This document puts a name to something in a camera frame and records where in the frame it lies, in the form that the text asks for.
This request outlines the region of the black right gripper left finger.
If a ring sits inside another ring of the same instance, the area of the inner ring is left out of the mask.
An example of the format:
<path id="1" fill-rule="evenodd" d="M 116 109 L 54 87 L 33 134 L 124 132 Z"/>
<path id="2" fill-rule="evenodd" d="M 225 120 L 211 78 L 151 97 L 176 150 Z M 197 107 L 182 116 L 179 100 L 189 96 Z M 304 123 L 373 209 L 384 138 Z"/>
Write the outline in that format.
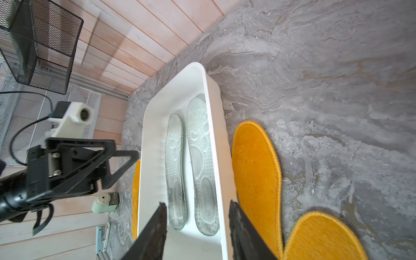
<path id="1" fill-rule="evenodd" d="M 159 203 L 138 238 L 122 260 L 162 260 L 167 235 L 167 207 Z"/>

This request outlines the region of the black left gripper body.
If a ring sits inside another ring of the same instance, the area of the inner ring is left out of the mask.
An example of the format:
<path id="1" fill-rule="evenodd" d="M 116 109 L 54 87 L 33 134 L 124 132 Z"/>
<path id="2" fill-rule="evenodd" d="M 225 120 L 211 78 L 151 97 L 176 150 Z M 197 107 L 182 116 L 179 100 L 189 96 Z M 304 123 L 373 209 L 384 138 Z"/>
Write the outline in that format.
<path id="1" fill-rule="evenodd" d="M 91 195 L 110 189 L 139 159 L 138 151 L 118 150 L 115 141 L 48 138 L 28 154 L 27 202 Z"/>

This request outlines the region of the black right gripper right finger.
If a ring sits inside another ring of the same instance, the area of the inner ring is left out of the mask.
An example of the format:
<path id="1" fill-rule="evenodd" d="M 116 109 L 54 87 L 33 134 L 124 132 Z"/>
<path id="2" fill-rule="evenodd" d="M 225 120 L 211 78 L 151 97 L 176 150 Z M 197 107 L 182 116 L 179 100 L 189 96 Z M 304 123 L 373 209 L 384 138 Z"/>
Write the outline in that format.
<path id="1" fill-rule="evenodd" d="M 233 200 L 229 207 L 229 225 L 234 260 L 277 260 L 240 205 Z"/>

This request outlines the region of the white textured insole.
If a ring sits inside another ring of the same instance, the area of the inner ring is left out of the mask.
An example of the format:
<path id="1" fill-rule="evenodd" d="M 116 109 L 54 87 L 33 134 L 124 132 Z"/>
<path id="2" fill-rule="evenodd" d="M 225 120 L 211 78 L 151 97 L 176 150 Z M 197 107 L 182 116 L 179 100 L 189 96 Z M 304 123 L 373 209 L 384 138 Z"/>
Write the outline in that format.
<path id="1" fill-rule="evenodd" d="M 180 115 L 171 114 L 165 140 L 165 177 L 169 225 L 175 231 L 182 230 L 187 221 L 183 180 L 183 135 L 184 128 Z"/>
<path id="2" fill-rule="evenodd" d="M 201 97 L 188 104 L 186 134 L 195 195 L 195 222 L 206 236 L 219 230 L 216 183 L 206 102 Z"/>

